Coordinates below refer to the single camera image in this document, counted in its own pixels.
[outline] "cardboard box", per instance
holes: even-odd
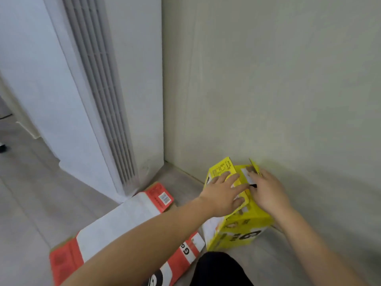
[[[154,183],[79,231],[75,237],[62,242],[49,255],[55,285],[62,284],[87,260],[124,233],[175,206],[173,197],[164,186]],[[172,286],[204,245],[200,234],[193,233],[143,285]]]
[[[234,166],[229,157],[224,158],[209,169],[204,187],[212,178],[228,170],[231,174],[239,173],[240,175],[234,186],[249,183],[256,187],[255,182],[248,175],[247,168],[260,174],[259,167],[252,160],[250,162],[250,165]],[[224,217],[213,217],[202,225],[208,251],[247,245],[273,224],[272,217],[254,202],[249,189],[240,196],[245,198],[245,202],[236,211]]]

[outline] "yellow cardboard box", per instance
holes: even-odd
[[[250,162],[251,165],[234,166],[229,157],[224,158],[209,169],[204,187],[212,178],[226,171],[230,171],[231,174],[239,173],[240,177],[234,186],[243,183],[256,186],[246,168],[254,168],[260,174],[259,167],[252,160]],[[247,245],[273,223],[272,217],[254,202],[249,189],[239,196],[243,197],[245,202],[236,211],[224,217],[211,218],[202,225],[208,251]]]

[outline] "barcode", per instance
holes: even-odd
[[[164,205],[168,205],[172,201],[165,192],[159,195],[159,198],[164,203]]]

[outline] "hand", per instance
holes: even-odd
[[[230,172],[224,172],[221,176],[213,178],[198,197],[205,201],[206,207],[210,207],[211,216],[229,215],[245,201],[242,197],[235,197],[249,188],[249,184],[231,187],[239,178],[239,174],[236,173],[226,180],[229,174]]]
[[[250,187],[251,196],[261,209],[277,219],[279,215],[292,209],[292,206],[282,183],[264,169],[261,169],[261,174],[262,176],[249,172],[249,176],[257,184],[257,188]]]

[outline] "red and white box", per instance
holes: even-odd
[[[162,184],[154,183],[144,192],[139,192],[79,231],[77,236],[53,248],[49,258],[55,285],[61,285],[75,270],[112,241],[167,210],[173,201],[173,197]],[[204,240],[195,232],[143,285],[172,286],[204,246]]]

